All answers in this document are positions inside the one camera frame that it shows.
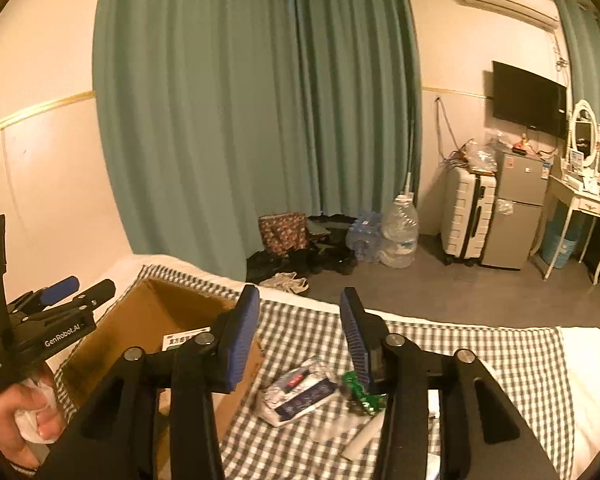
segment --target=wall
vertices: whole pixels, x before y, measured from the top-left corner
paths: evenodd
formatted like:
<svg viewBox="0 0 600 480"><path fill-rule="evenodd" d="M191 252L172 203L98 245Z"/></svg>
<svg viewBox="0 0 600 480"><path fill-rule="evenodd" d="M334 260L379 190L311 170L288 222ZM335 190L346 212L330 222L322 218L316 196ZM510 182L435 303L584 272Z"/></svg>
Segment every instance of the wall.
<svg viewBox="0 0 600 480"><path fill-rule="evenodd" d="M511 64L562 84L565 73L557 73L554 38L544 30L496 12L466 6L463 0L411 0L420 51L423 100L423 141L418 213L420 231L440 231L445 192L445 168L441 166L435 126L435 98L445 103L458 144L483 140L488 128L520 138L523 126L496 120L491 115L491 61ZM562 56L567 49L558 30ZM442 124L442 149L447 156L454 148ZM536 150L552 150L555 139L531 133Z"/></svg>
<svg viewBox="0 0 600 480"><path fill-rule="evenodd" d="M0 120L90 91L97 0L10 0L0 14ZM8 300L131 254L107 176L95 100L0 130Z"/></svg>
<svg viewBox="0 0 600 480"><path fill-rule="evenodd" d="M91 90L97 0L9 0L0 13L0 120Z"/></svg>

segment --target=human hand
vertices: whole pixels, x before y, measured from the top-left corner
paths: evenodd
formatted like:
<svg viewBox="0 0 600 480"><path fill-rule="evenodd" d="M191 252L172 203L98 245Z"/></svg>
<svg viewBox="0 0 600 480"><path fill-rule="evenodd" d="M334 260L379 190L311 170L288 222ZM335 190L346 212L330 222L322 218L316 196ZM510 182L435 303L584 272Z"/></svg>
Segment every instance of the human hand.
<svg viewBox="0 0 600 480"><path fill-rule="evenodd" d="M55 387L53 374L46 364L41 365L36 379ZM27 468L37 468L40 466L40 461L20 435L14 419L16 410L40 410L36 414L38 434L45 440L55 440L64 431L66 427L64 416L57 408L47 405L46 398L41 392L22 384L12 384L0 393L0 451L13 463Z"/></svg>

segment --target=curtain fold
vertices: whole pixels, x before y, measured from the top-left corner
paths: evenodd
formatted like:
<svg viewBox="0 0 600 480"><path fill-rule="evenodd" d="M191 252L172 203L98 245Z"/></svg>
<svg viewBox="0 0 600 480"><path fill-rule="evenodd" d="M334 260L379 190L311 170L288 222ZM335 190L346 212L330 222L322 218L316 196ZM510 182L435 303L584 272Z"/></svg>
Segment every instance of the curtain fold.
<svg viewBox="0 0 600 480"><path fill-rule="evenodd" d="M98 0L93 81L131 247L242 280L257 217L319 213L286 0Z"/></svg>
<svg viewBox="0 0 600 480"><path fill-rule="evenodd" d="M577 0L555 0L569 51L573 103L586 99L600 123L600 17Z"/></svg>
<svg viewBox="0 0 600 480"><path fill-rule="evenodd" d="M421 104L409 0L292 0L301 94L326 214L417 192Z"/></svg>

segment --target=open cardboard box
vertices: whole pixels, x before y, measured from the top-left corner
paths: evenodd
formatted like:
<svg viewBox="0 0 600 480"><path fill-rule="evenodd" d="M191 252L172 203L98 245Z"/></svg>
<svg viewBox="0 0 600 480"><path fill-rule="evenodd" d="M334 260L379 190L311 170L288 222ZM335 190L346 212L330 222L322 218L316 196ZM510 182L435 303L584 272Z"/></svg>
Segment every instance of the open cardboard box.
<svg viewBox="0 0 600 480"><path fill-rule="evenodd" d="M77 408L83 405L130 346L139 346L147 353L160 351L163 336L210 326L218 314L234 306L235 301L184 286L160 280L139 282L100 319L97 329L82 340L64 364L62 381L70 399ZM261 364L262 354L254 341L242 382L229 395L214 394L219 441L229 430ZM163 431L158 440L158 470L166 462L168 449L168 432Z"/></svg>

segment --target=television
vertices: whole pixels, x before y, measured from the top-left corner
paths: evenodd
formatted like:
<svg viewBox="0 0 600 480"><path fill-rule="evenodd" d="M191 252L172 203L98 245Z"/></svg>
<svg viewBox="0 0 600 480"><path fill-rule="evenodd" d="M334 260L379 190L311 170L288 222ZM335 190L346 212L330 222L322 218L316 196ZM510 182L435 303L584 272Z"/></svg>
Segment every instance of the television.
<svg viewBox="0 0 600 480"><path fill-rule="evenodd" d="M567 136L565 86L493 61L493 116L554 137Z"/></svg>

